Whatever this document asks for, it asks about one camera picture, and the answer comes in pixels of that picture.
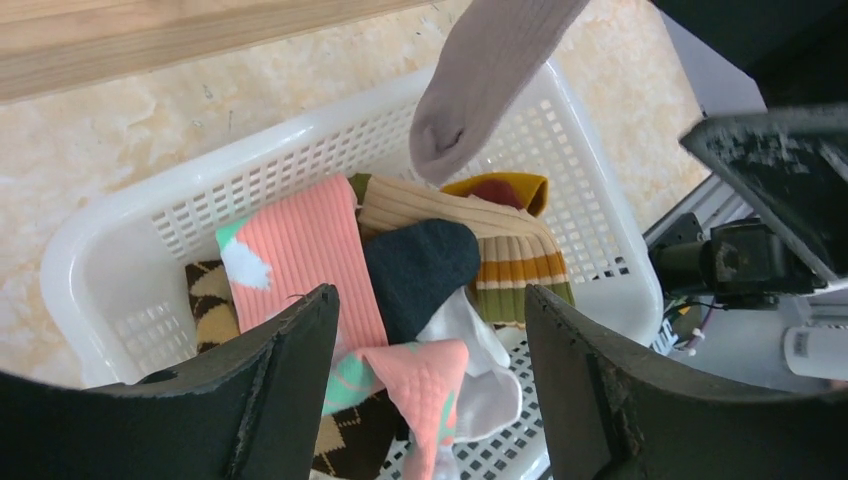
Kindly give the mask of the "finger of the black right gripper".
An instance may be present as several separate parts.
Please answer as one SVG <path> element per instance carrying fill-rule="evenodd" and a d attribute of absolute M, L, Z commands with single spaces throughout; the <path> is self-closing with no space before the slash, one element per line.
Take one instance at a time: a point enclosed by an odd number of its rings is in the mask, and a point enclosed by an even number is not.
<path fill-rule="evenodd" d="M 847 105 L 712 116 L 680 145 L 825 284 L 847 282 Z"/>

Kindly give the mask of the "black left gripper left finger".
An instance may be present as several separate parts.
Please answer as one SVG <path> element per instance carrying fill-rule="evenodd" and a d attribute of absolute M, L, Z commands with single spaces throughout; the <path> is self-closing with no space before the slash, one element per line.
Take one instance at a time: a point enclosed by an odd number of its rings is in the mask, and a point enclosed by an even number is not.
<path fill-rule="evenodd" d="M 1 377 L 5 479 L 305 479 L 340 316 L 315 288 L 225 344 L 134 385 Z"/>

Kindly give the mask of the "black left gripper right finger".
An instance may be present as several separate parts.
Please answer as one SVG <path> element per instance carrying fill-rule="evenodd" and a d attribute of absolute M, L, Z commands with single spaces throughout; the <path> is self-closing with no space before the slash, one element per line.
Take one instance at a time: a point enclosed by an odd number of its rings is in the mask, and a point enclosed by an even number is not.
<path fill-rule="evenodd" d="M 847 394 L 748 385 L 664 357 L 550 290 L 526 333 L 556 479 L 843 479 Z"/>

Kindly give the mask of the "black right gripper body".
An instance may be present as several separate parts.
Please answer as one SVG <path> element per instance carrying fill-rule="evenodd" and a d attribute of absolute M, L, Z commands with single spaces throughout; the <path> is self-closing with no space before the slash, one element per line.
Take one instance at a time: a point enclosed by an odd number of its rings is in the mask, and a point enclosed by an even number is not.
<path fill-rule="evenodd" d="M 649 257 L 666 297 L 710 296 L 723 309 L 775 310 L 784 296 L 825 286 L 756 217 L 704 233 L 695 214 L 683 214 L 649 247 Z"/>

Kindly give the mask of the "white sock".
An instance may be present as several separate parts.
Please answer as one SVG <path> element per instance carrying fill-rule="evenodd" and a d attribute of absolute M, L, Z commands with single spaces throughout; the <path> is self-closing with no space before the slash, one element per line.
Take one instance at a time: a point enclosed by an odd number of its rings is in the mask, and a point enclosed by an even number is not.
<path fill-rule="evenodd" d="M 439 307 L 416 339 L 457 339 L 468 349 L 469 360 L 456 407 L 455 442 L 486 439 L 520 418 L 523 390 L 510 369 L 511 357 L 494 329 L 472 306 L 465 288 L 456 290 Z"/>

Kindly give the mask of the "argyle brown sock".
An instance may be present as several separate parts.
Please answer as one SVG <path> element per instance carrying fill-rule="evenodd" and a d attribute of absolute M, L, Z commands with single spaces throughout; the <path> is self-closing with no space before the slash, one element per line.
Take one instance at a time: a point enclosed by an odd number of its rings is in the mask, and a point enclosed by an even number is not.
<path fill-rule="evenodd" d="M 188 264 L 185 275 L 197 352 L 204 353 L 238 336 L 239 324 L 223 262 Z M 377 478 L 400 424 L 400 414 L 385 391 L 322 417 L 310 477 Z"/>

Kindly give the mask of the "pink sock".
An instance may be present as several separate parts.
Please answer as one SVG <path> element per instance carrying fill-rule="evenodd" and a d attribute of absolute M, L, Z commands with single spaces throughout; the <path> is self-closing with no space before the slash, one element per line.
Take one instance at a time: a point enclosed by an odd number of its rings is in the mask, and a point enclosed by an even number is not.
<path fill-rule="evenodd" d="M 333 414 L 386 391 L 406 420 L 413 449 L 406 479 L 431 479 L 451 445 L 469 352 L 458 339 L 390 344 L 355 219 L 357 199 L 342 175 L 263 207 L 217 230 L 239 329 L 269 321 L 321 284 L 340 307 L 322 407 Z"/>

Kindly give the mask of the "dark blue sock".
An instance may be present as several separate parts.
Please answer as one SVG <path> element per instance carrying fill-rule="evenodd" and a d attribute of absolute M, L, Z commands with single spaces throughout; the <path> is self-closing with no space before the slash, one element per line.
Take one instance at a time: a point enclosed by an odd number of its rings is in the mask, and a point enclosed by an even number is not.
<path fill-rule="evenodd" d="M 477 239 L 465 225 L 428 219 L 364 245 L 377 305 L 391 344 L 415 340 L 432 315 L 477 275 Z"/>

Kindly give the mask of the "mustard yellow sock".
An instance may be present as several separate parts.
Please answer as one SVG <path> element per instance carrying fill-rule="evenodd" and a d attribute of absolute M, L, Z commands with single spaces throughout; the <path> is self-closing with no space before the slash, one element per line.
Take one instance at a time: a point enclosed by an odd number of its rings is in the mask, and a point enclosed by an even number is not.
<path fill-rule="evenodd" d="M 498 205 L 524 210 L 540 217 L 548 202 L 548 179 L 524 172 L 480 174 L 443 186 L 440 191 L 459 197 L 475 197 Z"/>

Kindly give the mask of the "white perforated plastic basket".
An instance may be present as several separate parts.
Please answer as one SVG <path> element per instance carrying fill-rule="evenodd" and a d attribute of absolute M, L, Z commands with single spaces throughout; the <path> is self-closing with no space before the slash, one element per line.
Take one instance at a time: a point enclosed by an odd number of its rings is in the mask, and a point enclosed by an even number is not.
<path fill-rule="evenodd" d="M 407 135 L 422 70 L 221 147 L 73 215 L 49 242 L 45 304 L 83 366 L 84 388 L 134 385 L 194 357 L 184 268 L 212 258 L 222 225 L 334 173 L 414 180 Z M 512 105 L 465 176 L 545 176 L 543 217 L 577 309 L 649 345 L 663 299 L 629 204 L 581 102 L 554 62 Z"/>

